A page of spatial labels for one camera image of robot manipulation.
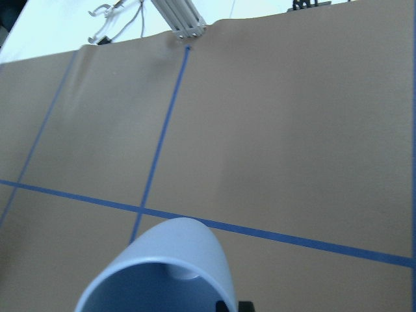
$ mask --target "blue tape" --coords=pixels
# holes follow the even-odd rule
[[[176,84],[175,84],[175,88],[174,88],[174,93],[172,94],[172,97],[170,99],[169,108],[168,108],[168,111],[166,113],[166,118],[164,119],[164,123],[163,123],[162,131],[161,131],[161,135],[159,137],[159,141],[157,143],[155,156],[153,157],[153,162],[152,162],[151,167],[150,167],[148,181],[146,183],[146,188],[144,189],[142,201],[140,203],[140,209],[137,213],[135,224],[133,226],[133,230],[132,230],[131,237],[130,237],[130,244],[136,239],[138,226],[140,225],[140,221],[142,220],[141,207],[145,207],[146,203],[148,201],[148,196],[149,196],[151,184],[153,182],[153,177],[155,175],[157,163],[159,162],[159,156],[160,156],[161,151],[162,151],[163,141],[164,141],[164,138],[166,136],[166,132],[168,130],[170,117],[172,116],[172,112],[174,110],[177,94],[179,92],[179,88],[181,87],[183,74],[185,73],[185,69],[187,67],[189,52],[190,52],[190,45],[187,45],[185,47],[185,54],[183,55],[181,70],[179,71],[179,74],[177,76],[177,80],[176,80]]]
[[[413,5],[412,257],[416,261],[416,1]],[[416,267],[412,273],[412,304],[416,312]]]
[[[34,140],[34,142],[33,142],[33,144],[32,144],[32,147],[31,147],[31,149],[30,149],[30,151],[29,151],[29,154],[28,154],[28,156],[26,157],[25,164],[23,165],[23,168],[21,169],[20,175],[19,175],[19,177],[18,177],[18,183],[20,183],[20,182],[21,182],[21,180],[23,179],[23,176],[24,176],[24,175],[25,175],[25,173],[26,173],[27,167],[28,167],[28,165],[29,165],[29,163],[30,163],[30,161],[31,161],[31,159],[32,159],[32,156],[33,156],[34,150],[36,149],[36,147],[37,147],[37,145],[38,145],[38,143],[39,143],[40,137],[42,136],[42,133],[44,132],[44,129],[45,129],[46,123],[47,123],[47,121],[48,121],[48,119],[49,119],[49,116],[50,116],[50,115],[51,115],[51,113],[52,113],[52,110],[53,110],[53,107],[55,106],[55,103],[57,102],[57,99],[58,99],[58,97],[59,97],[59,94],[60,94],[60,92],[62,91],[62,88],[63,88],[63,86],[64,86],[64,83],[65,83],[65,81],[66,81],[66,78],[68,77],[68,74],[69,74],[69,72],[70,72],[70,69],[71,69],[71,67],[72,67],[72,64],[73,64],[73,62],[74,62],[74,60],[75,60],[75,57],[76,57],[77,53],[78,53],[78,51],[74,51],[74,52],[73,52],[72,57],[71,57],[71,60],[70,60],[70,62],[68,63],[68,66],[67,66],[67,67],[66,67],[66,69],[65,69],[65,73],[64,73],[64,75],[62,76],[62,79],[60,80],[60,83],[59,83],[58,89],[57,89],[57,91],[55,92],[55,95],[53,96],[52,102],[51,102],[51,104],[49,105],[49,108],[48,108],[48,110],[47,110],[47,112],[46,112],[46,114],[45,114],[44,120],[43,120],[42,124],[40,125],[40,129],[39,129],[39,131],[38,131],[38,134],[36,135],[36,138],[35,138],[35,140]],[[10,208],[12,207],[12,202],[13,202],[14,197],[16,196],[16,192],[17,192],[17,187],[15,187],[15,188],[13,189],[12,194],[10,195],[10,197],[9,197],[9,199],[8,199],[8,201],[7,201],[7,204],[6,204],[5,210],[3,211],[3,213],[2,213],[2,215],[1,215],[1,217],[0,217],[0,228],[1,228],[1,226],[3,225],[3,222],[5,221],[5,218],[6,218],[7,214],[8,214],[8,212],[9,212]]]
[[[32,190],[34,192],[54,195],[54,196],[63,197],[63,198],[69,198],[71,200],[79,200],[80,202],[93,203],[94,205],[116,208],[116,209],[121,209],[121,210],[125,210],[125,211],[131,211],[131,212],[134,212],[134,213],[136,213],[138,211],[137,206],[128,205],[128,204],[125,204],[125,203],[117,203],[115,201],[109,201],[109,200],[100,200],[100,199],[94,198],[94,197],[72,194],[72,193],[68,193],[68,192],[62,192],[60,190],[52,190],[50,188],[36,187],[34,185],[11,182],[11,181],[2,180],[2,179],[0,179],[0,184],[8,185],[10,187],[14,187],[15,189],[20,189],[21,188],[21,189],[24,189],[24,190]]]
[[[148,209],[148,208],[144,208],[143,213],[145,215],[158,216],[160,218],[167,218],[167,219],[189,217],[189,216],[185,216],[182,214],[167,213],[164,211],[158,211],[155,209]],[[291,235],[286,235],[286,234],[281,234],[281,233],[263,231],[262,229],[253,229],[250,227],[236,226],[234,224],[228,224],[228,223],[223,223],[223,222],[218,222],[218,221],[213,221],[213,220],[206,220],[202,218],[194,218],[194,217],[191,217],[191,218],[204,223],[206,226],[210,228],[222,229],[224,231],[230,231],[230,232],[234,232],[238,234],[259,237],[262,239],[269,239],[269,240],[276,241],[276,242],[285,242],[287,244],[323,250],[325,252],[333,252],[336,254],[349,255],[351,257],[368,259],[368,260],[373,260],[377,262],[389,263],[390,265],[398,265],[401,267],[412,268],[415,265],[415,261],[412,258],[402,257],[400,255],[391,255],[388,253],[374,252],[371,250],[365,250],[361,248],[349,247],[349,246],[344,246],[344,245],[339,245],[339,244],[332,244],[330,242],[322,242],[322,241],[313,240],[313,239],[305,239],[302,237],[296,237],[296,236],[291,236]]]
[[[261,239],[269,239],[269,240],[276,241],[276,242],[284,242],[287,244],[303,246],[307,248],[322,250],[325,252],[333,252],[335,254],[348,255],[351,257],[357,257],[361,259],[368,259],[372,261],[388,263],[390,265],[398,265],[401,267],[408,267],[408,268],[414,268],[416,266],[416,262],[413,258],[402,257],[399,255],[391,255],[388,253],[374,252],[371,250],[365,250],[361,248],[349,247],[349,246],[344,246],[344,245],[339,245],[339,244],[332,244],[330,242],[322,242],[319,240],[305,239],[302,237],[263,231],[261,229],[253,229],[250,227],[236,226],[235,224],[228,224],[224,222],[218,222],[218,221],[207,220],[207,219],[202,219],[202,218],[194,218],[192,216],[186,216],[183,214],[168,213],[166,211],[159,211],[159,210],[149,209],[149,208],[140,208],[137,206],[127,205],[124,203],[117,203],[115,201],[111,202],[108,200],[100,200],[100,199],[89,197],[89,196],[82,196],[82,195],[72,194],[68,192],[61,192],[59,190],[51,190],[50,188],[46,189],[44,187],[36,187],[34,185],[27,185],[23,183],[11,182],[11,181],[2,180],[2,179],[0,179],[0,184],[8,185],[10,187],[14,187],[15,189],[21,188],[25,190],[31,190],[34,192],[41,192],[44,194],[49,194],[49,195],[58,196],[62,198],[69,198],[71,200],[79,200],[80,202],[93,203],[95,205],[121,209],[124,211],[131,211],[134,213],[137,213],[138,211],[140,211],[142,215],[157,216],[159,218],[165,218],[165,219],[181,218],[181,217],[193,218],[195,220],[198,220],[204,223],[206,226],[209,226],[210,228],[221,229],[224,231],[230,231],[230,232],[243,234],[243,235],[249,235],[253,237],[259,237]]]

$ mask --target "light blue cup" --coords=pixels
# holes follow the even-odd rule
[[[237,312],[220,243],[201,222],[160,223],[128,246],[84,291],[75,312]]]

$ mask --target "cable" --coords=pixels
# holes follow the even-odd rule
[[[228,18],[231,18],[231,16],[233,15],[233,12],[234,12],[234,5],[235,5],[235,0],[233,0],[233,5],[231,6],[231,12],[229,13]]]
[[[140,0],[141,2],[141,6],[142,6],[142,32],[140,33],[140,37],[143,38],[143,34],[144,34],[144,9],[143,9],[143,2],[144,0]]]
[[[132,22],[134,22],[134,20],[136,19],[136,17],[138,16],[138,14],[140,13],[140,11],[142,11],[142,16],[143,16],[143,2],[144,2],[144,0],[140,0],[140,6],[138,7],[138,10],[137,10],[137,12],[136,12],[136,14],[133,16],[133,18],[132,19],[130,19],[130,21],[128,21],[127,22],[127,24],[125,24],[124,25],[124,27],[118,32],[118,34],[116,34],[114,37],[112,37],[111,39],[109,39],[110,40],[110,42],[111,41],[113,41],[114,39],[116,39],[117,37],[119,37],[119,35],[121,35],[122,34],[122,32],[124,32],[125,31],[125,29],[132,23]]]

